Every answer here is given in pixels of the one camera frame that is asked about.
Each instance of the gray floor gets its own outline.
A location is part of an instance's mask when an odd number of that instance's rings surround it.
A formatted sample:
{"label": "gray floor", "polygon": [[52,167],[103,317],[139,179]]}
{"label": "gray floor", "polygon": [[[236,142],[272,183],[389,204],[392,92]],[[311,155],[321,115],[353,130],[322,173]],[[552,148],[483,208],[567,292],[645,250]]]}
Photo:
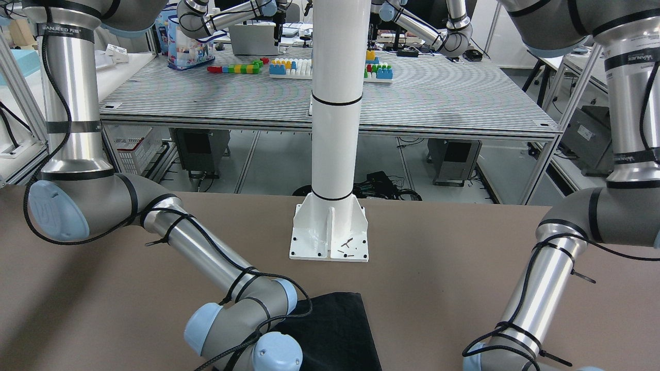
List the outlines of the gray floor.
{"label": "gray floor", "polygon": [[[505,73],[522,86],[530,70],[505,69]],[[562,93],[550,105],[548,114],[558,121],[560,110],[568,102],[571,79],[562,82]],[[532,84],[527,91],[532,99],[539,93],[539,85]],[[594,98],[585,93],[582,104]],[[466,182],[463,187],[442,187],[432,184],[433,166],[426,162],[426,141],[406,145],[415,138],[362,135],[358,140],[355,181],[366,179],[366,174],[384,171],[388,176],[398,177],[397,185],[417,191],[425,201],[491,203],[492,200],[481,180]],[[248,156],[253,143],[253,155]],[[229,142],[230,156],[220,163],[220,178],[190,180],[188,173],[175,161],[162,185],[172,191],[207,191],[218,193],[249,193],[266,195],[290,195],[301,186],[312,182],[312,140],[309,134],[282,133],[275,131],[232,131]],[[527,154],[527,143],[515,141],[485,141],[478,160],[482,171],[503,203],[517,203],[521,197],[535,160]],[[563,196],[558,188],[545,177],[532,204],[554,205]]]}

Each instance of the white pillar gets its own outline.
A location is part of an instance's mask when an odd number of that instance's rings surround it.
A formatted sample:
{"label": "white pillar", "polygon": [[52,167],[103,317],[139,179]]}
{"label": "white pillar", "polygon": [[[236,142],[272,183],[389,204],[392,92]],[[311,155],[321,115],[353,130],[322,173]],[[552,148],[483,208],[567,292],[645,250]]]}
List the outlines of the white pillar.
{"label": "white pillar", "polygon": [[368,261],[352,194],[370,0],[314,3],[312,189],[296,208],[289,257]]}

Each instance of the white basket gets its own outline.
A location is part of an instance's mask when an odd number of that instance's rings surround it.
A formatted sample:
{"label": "white basket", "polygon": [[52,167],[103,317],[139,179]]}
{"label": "white basket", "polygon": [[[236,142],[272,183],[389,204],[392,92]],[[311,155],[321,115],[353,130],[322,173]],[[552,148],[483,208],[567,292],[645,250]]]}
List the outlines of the white basket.
{"label": "white basket", "polygon": [[123,171],[127,173],[141,175],[162,146],[157,130],[149,126],[112,125],[108,131],[114,138],[114,150]]}

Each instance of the brown tabletop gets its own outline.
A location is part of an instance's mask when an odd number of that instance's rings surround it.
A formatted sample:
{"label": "brown tabletop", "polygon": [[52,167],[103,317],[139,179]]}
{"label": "brown tabletop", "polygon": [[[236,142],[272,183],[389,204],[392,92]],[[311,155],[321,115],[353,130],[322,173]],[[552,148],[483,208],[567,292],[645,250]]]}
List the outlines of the brown tabletop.
{"label": "brown tabletop", "polygon": [[[40,241],[22,218],[23,190],[0,189],[0,369],[191,370],[201,364],[183,328],[200,305],[224,292],[169,246],[144,247],[158,238],[136,226],[87,246]],[[289,260],[300,198],[180,196],[258,269],[288,275],[312,296],[360,292],[384,370],[459,371],[463,347],[500,320],[547,211],[361,200],[371,261],[337,263]],[[657,370],[660,265],[591,248],[576,270],[598,283],[570,280],[544,348],[576,366]]]}

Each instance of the laptop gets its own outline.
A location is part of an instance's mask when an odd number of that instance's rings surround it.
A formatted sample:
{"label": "laptop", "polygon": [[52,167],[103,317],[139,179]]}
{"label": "laptop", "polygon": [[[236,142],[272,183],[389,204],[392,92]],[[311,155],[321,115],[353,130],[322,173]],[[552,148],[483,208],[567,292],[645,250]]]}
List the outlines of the laptop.
{"label": "laptop", "polygon": [[272,24],[237,24],[229,27],[234,55],[277,55]]}

